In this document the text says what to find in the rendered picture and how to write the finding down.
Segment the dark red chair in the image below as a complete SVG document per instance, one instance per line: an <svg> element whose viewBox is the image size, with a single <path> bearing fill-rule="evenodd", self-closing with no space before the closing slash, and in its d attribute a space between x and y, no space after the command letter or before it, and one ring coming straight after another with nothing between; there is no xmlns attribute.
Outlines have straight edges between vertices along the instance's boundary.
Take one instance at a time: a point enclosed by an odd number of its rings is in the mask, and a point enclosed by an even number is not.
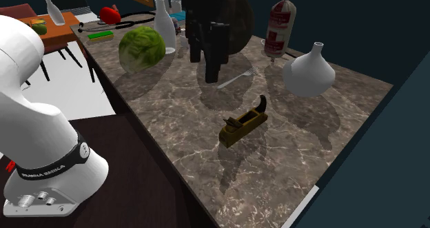
<svg viewBox="0 0 430 228"><path fill-rule="evenodd" d="M0 8L0 15L12 17L15 19L37 16L36 12L31 8L28 3L23 3L16 6L2 7Z"/></svg>

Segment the red white sausage package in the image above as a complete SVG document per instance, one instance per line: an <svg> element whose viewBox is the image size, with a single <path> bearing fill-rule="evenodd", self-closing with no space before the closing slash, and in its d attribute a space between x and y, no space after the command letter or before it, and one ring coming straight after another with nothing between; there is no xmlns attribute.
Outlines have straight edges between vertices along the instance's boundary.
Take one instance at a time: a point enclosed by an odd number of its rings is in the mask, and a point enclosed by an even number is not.
<svg viewBox="0 0 430 228"><path fill-rule="evenodd" d="M296 17L296 6L290 0L282 0L270 11L267 34L265 37L265 54L272 58L284 55Z"/></svg>

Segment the green fruit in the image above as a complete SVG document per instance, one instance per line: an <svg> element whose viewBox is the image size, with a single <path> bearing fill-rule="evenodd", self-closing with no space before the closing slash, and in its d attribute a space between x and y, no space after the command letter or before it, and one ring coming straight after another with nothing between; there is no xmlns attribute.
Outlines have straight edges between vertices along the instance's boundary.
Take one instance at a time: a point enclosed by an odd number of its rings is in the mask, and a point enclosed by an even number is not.
<svg viewBox="0 0 430 228"><path fill-rule="evenodd" d="M47 34L47 28L44 24L42 23L36 23L36 24L32 24L31 28L38 34L38 35L45 35Z"/></svg>

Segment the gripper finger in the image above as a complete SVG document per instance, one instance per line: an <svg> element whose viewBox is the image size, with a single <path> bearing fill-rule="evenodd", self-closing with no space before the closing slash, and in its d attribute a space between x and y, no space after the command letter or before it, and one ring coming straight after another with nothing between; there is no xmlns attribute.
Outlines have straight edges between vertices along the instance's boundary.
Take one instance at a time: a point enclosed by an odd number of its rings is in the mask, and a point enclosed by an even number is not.
<svg viewBox="0 0 430 228"><path fill-rule="evenodd" d="M201 30L198 25L191 25L188 28L188 41L190 45L190 62L198 63L201 61Z"/></svg>
<svg viewBox="0 0 430 228"><path fill-rule="evenodd" d="M202 44L205 55L205 82L216 83L221 64L229 57L228 23L210 22L203 25Z"/></svg>

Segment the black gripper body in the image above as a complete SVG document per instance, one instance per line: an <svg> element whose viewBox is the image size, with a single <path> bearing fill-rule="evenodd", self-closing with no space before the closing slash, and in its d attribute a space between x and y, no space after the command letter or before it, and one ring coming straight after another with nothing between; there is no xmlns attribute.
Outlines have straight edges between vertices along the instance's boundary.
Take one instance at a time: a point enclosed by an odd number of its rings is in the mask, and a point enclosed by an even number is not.
<svg viewBox="0 0 430 228"><path fill-rule="evenodd" d="M214 22L229 29L226 19L227 2L228 0L182 0L186 28L191 29L193 23L209 25Z"/></svg>

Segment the wide white vase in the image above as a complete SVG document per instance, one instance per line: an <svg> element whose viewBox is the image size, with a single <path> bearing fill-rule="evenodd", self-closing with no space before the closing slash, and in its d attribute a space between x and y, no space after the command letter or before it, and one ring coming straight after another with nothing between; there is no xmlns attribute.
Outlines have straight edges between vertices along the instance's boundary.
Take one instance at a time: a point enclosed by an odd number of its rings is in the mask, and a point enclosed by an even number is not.
<svg viewBox="0 0 430 228"><path fill-rule="evenodd" d="M323 58L324 44L315 42L310 52L288 61L283 67L285 88L300 97L321 95L335 81L334 69Z"/></svg>

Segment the black stethoscope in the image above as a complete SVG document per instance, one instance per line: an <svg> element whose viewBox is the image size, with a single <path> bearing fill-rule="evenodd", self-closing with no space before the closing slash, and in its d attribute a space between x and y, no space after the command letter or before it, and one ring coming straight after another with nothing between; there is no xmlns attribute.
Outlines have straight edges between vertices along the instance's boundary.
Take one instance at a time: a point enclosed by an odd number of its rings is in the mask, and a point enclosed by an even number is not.
<svg viewBox="0 0 430 228"><path fill-rule="evenodd" d="M121 21L121 22L115 23L115 24L105 24L105 25L98 26L95 28L84 28L84 23L80 22L79 28L77 31L79 33L82 33L82 32L102 32L104 30L119 30L119 29L123 29L123 28L130 28L134 25L154 21L155 15L156 15L155 12L142 11L142 12L127 13L127 14L122 15L121 17L126 18L129 16L140 15L140 14L148 14L148 15L152 15L153 17L149 18L149 19L140 20L140 21Z"/></svg>

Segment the tall white bottle vase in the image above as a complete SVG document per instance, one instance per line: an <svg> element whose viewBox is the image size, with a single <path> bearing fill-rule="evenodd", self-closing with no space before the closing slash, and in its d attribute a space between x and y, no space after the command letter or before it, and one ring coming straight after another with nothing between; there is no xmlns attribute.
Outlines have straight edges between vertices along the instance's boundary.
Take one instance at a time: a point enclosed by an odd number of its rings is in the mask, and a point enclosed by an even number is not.
<svg viewBox="0 0 430 228"><path fill-rule="evenodd" d="M172 54L176 51L176 33L171 17L167 13L164 0L155 0L156 15L154 29L162 36L165 42L165 53Z"/></svg>

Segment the silver fork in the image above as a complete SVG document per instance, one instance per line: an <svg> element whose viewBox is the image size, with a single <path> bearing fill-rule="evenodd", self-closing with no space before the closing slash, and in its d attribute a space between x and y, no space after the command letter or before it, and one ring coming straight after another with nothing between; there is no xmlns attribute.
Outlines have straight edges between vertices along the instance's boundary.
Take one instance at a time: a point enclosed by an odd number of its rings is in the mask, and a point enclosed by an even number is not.
<svg viewBox="0 0 430 228"><path fill-rule="evenodd" d="M252 74L255 73L256 70L257 70L257 67L256 66L252 66L246 72L243 72L242 74L240 74L240 75L238 75L238 76L236 76L236 77L234 77L234 78L232 78L232 79L230 79L230 80L228 80L228 81L220 84L217 88L218 89L224 88L225 86L229 85L230 83L234 82L236 79L239 79L242 76L251 76Z"/></svg>

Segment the green yellow sponge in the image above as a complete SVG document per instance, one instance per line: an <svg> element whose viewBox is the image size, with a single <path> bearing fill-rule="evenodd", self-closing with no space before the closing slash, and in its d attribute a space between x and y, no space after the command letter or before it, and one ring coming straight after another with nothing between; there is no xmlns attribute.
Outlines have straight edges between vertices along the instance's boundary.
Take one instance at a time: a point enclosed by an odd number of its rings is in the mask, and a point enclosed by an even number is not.
<svg viewBox="0 0 430 228"><path fill-rule="evenodd" d="M113 38L114 38L114 34L112 31L97 32L97 33L88 35L87 44L91 45L95 43L109 41L109 40L112 40Z"/></svg>

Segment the red rounded object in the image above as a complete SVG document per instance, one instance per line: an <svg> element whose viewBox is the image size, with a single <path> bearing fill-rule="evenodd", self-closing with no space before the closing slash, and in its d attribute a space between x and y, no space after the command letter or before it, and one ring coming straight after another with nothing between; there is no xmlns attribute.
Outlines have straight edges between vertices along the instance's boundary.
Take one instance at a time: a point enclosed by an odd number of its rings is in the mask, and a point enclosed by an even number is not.
<svg viewBox="0 0 430 228"><path fill-rule="evenodd" d="M100 20L106 24L115 24L121 21L121 15L115 5L111 7L103 7L99 11Z"/></svg>

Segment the large dark brown vase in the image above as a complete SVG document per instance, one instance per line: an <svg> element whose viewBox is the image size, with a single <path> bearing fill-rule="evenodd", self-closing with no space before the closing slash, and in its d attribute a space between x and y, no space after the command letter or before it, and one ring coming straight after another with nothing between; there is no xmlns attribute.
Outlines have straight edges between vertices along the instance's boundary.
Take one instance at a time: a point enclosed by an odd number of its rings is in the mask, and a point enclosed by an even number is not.
<svg viewBox="0 0 430 228"><path fill-rule="evenodd" d="M254 32L254 12L248 0L224 0L220 20L229 24L229 55L240 52Z"/></svg>

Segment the green cabbage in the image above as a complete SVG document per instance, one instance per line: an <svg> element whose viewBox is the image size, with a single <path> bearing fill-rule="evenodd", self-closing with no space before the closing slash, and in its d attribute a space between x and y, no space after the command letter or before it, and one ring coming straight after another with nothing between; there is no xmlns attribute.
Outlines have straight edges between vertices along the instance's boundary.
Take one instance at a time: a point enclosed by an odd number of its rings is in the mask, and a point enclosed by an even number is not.
<svg viewBox="0 0 430 228"><path fill-rule="evenodd" d="M119 43L121 67L130 74L155 66L164 56L163 37L149 26L130 30Z"/></svg>

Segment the dark robot stand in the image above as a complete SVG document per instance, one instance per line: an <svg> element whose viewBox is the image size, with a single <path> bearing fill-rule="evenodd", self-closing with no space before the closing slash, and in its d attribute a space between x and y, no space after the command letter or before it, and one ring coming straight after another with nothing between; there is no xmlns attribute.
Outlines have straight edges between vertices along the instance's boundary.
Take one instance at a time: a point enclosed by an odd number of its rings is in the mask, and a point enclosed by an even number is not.
<svg viewBox="0 0 430 228"><path fill-rule="evenodd" d="M165 161L154 158L129 114L73 120L109 164L103 186L66 217L6 218L0 228L218 228Z"/></svg>

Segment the yellow wooden hand plane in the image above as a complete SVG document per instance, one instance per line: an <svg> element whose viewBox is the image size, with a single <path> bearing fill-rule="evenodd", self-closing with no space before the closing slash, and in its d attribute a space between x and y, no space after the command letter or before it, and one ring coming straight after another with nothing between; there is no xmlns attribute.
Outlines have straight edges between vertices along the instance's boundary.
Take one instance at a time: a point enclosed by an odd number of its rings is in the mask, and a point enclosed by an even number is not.
<svg viewBox="0 0 430 228"><path fill-rule="evenodd" d="M259 97L260 103L257 107L250 109L238 118L224 119L225 126L222 127L218 139L226 148L231 147L268 119L268 115L265 113L267 99L264 95Z"/></svg>

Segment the orange side table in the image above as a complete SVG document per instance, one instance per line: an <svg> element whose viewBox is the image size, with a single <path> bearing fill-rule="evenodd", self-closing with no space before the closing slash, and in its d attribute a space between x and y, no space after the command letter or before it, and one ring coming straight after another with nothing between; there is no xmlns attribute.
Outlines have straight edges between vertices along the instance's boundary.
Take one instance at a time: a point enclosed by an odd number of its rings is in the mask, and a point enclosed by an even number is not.
<svg viewBox="0 0 430 228"><path fill-rule="evenodd" d="M20 21L29 24L33 19L44 19L45 26L47 28L47 33L41 35L42 42L45 46L45 55L52 52L58 52L64 59L64 55L61 52L65 50L70 57L76 62L76 64L82 68L83 66L76 59L73 53L68 48L67 44L72 41L77 41L79 48L81 49L83 55L85 55L85 50L79 41L75 33L70 29L71 25L78 25L80 21L71 12L62 12L63 18L65 20L64 25L55 25L53 20L51 20L49 15L41 15L35 17L26 17L19 19Z"/></svg>

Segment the white bottle with narrow neck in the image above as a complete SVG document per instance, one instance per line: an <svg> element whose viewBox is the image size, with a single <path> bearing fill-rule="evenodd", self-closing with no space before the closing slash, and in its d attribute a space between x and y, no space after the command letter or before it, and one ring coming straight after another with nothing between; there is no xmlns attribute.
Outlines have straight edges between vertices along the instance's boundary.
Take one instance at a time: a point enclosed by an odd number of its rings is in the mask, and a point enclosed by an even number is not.
<svg viewBox="0 0 430 228"><path fill-rule="evenodd" d="M63 15L51 0L45 0L47 5L47 11L51 18L51 20L54 22L55 25L65 25L65 19L63 18Z"/></svg>

